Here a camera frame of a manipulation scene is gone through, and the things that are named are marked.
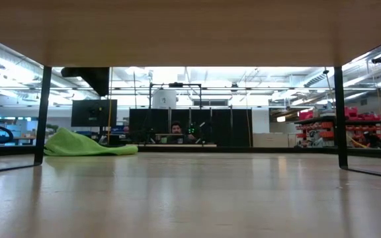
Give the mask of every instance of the shelf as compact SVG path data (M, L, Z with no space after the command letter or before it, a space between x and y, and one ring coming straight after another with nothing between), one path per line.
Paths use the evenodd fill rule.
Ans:
M307 120L301 120L294 122L295 124L311 124L315 122L335 122L336 118L334 116L322 116L319 118L311 118ZM346 125L376 125L376 124L381 124L381 121L366 121L366 120L347 120L345 122Z

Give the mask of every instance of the monitor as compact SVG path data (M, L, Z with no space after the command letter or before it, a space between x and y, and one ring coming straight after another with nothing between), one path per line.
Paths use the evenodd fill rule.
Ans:
M74 100L71 109L71 126L100 127L115 126L117 121L117 100Z

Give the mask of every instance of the green blanket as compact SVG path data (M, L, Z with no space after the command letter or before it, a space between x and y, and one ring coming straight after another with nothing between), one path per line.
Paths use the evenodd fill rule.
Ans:
M57 133L48 139L44 152L46 155L51 156L133 155L138 152L138 147L134 145L103 147L91 138L60 128Z

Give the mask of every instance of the man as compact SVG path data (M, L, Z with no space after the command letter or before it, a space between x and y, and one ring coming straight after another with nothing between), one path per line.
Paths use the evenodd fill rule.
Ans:
M171 124L171 133L178 134L177 136L168 136L167 143L192 143L195 141L195 137L192 134L189 135L179 135L182 133L182 126L180 122L173 122Z

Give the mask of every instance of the computer monitor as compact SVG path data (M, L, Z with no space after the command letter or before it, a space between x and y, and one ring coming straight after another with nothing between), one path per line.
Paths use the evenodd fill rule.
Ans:
M101 127L115 126L117 121L117 100L74 100L71 109L71 126Z

